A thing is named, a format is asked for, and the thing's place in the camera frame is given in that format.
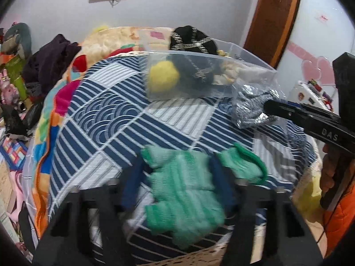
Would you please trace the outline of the person's right hand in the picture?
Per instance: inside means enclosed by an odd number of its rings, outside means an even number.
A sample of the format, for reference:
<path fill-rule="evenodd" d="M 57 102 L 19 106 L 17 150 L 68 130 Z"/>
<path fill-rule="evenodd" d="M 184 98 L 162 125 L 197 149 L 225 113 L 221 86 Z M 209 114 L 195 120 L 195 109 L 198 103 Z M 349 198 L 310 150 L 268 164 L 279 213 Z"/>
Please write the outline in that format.
<path fill-rule="evenodd" d="M 319 186 L 323 193 L 328 192 L 335 184 L 333 176 L 335 174 L 339 153 L 336 148 L 325 144 L 323 146 L 325 156 L 323 158 L 323 167 L 321 170 L 321 178 Z"/>

